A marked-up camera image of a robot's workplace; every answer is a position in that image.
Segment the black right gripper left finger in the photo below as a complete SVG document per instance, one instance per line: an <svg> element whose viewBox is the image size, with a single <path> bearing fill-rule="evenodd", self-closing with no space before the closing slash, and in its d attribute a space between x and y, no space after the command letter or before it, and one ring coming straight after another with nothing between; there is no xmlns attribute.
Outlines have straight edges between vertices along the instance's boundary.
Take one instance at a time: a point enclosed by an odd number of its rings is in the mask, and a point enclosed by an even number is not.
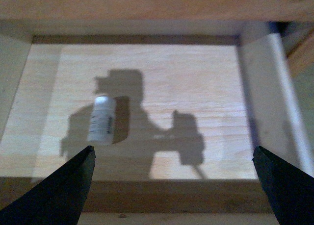
<svg viewBox="0 0 314 225"><path fill-rule="evenodd" d="M87 146L58 170L0 211L2 225L76 225L95 168Z"/></svg>

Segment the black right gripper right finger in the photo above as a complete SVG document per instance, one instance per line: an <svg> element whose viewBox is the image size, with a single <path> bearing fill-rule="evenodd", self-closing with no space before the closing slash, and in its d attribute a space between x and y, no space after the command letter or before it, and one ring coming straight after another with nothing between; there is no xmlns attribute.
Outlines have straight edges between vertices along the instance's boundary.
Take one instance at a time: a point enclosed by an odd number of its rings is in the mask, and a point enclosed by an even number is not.
<svg viewBox="0 0 314 225"><path fill-rule="evenodd" d="M314 178L262 146L253 163L274 215L281 225L314 223Z"/></svg>

